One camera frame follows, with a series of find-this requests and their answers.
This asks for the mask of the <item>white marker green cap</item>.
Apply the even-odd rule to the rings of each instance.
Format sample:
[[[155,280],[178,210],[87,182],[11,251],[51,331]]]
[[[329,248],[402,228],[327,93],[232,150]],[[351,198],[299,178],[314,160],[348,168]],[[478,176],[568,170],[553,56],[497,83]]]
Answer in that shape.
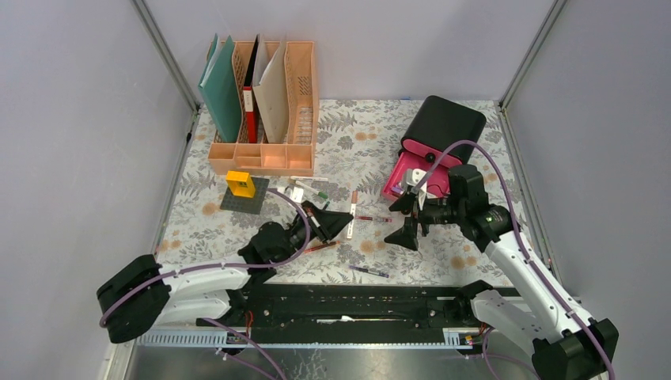
[[[328,195],[327,195],[325,192],[322,192],[322,191],[320,191],[320,190],[317,190],[317,189],[315,189],[314,187],[312,187],[312,186],[310,186],[310,185],[307,185],[307,184],[304,183],[304,182],[301,182],[301,181],[299,181],[299,180],[295,180],[294,183],[295,183],[298,187],[303,188],[303,189],[306,190],[307,192],[311,192],[312,194],[314,194],[315,196],[320,197],[320,198],[323,199],[323,200],[327,200],[327,199],[328,199]]]

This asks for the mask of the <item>white marker black cap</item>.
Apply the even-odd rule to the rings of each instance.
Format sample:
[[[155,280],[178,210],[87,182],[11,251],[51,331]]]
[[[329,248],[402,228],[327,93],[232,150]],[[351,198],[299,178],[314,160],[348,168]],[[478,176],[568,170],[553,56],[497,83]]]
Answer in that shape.
[[[326,177],[290,176],[290,179],[294,181],[328,182],[328,178]]]

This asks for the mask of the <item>black pink drawer box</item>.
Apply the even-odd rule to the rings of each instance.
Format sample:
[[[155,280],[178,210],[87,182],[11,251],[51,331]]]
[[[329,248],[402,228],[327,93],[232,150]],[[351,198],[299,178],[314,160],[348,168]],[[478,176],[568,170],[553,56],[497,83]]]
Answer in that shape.
[[[429,96],[400,139],[398,159],[381,190],[382,196],[396,200],[400,194],[391,188],[401,187],[407,169],[427,171],[442,151],[454,142],[477,142],[486,122],[482,112],[435,95]]]

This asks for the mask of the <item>red binder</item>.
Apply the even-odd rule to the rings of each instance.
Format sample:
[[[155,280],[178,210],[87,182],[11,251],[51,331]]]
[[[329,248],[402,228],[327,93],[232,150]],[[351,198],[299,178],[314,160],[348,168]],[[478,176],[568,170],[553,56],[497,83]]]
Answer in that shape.
[[[259,49],[260,36],[256,35],[252,52],[248,61],[247,70],[245,72],[245,79],[243,82],[243,103],[245,107],[245,118],[247,121],[247,136],[249,143],[258,143],[258,114],[255,106],[255,98],[253,95],[253,77],[256,65],[256,56]]]

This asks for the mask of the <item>beige kraft notebook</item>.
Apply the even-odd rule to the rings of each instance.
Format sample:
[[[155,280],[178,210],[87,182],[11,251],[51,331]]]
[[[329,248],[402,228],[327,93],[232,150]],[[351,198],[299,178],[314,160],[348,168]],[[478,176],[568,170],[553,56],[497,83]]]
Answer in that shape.
[[[268,52],[267,41],[258,35],[258,47],[252,74],[252,91],[269,143],[283,143],[289,123],[286,89],[286,41],[281,40],[275,52]]]

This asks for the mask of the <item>teal folder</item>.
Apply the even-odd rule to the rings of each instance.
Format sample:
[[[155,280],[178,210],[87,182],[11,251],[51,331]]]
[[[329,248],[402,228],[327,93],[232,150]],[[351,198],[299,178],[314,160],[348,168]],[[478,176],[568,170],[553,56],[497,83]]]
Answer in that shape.
[[[214,34],[198,89],[224,143],[235,143],[241,127],[241,105],[233,70],[235,43]]]

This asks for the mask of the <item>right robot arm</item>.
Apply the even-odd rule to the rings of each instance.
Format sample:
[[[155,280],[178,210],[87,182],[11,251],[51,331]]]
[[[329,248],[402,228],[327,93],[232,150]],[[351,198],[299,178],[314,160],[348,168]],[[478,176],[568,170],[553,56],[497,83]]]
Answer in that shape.
[[[619,333],[609,319],[598,321],[552,277],[513,213],[490,202],[483,176],[473,165],[448,170],[448,193],[428,197],[427,173],[408,169],[390,211],[405,214],[403,226],[385,242],[418,250],[417,236],[432,225],[457,225],[511,281],[529,311],[511,304],[483,280],[462,287],[453,306],[462,325],[478,321],[498,330],[529,355],[541,379],[591,379],[612,372]]]

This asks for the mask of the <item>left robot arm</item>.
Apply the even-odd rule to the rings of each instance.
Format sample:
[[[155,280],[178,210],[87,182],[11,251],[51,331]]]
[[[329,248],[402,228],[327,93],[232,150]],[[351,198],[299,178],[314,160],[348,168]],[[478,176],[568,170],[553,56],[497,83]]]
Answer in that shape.
[[[207,318],[236,325],[248,316],[246,291],[275,276],[279,266],[296,259],[313,239],[328,242],[353,219],[348,212],[322,210],[304,201],[288,227],[264,223],[228,260],[184,267],[139,256],[97,290],[100,326],[112,343],[121,344],[159,325]]]

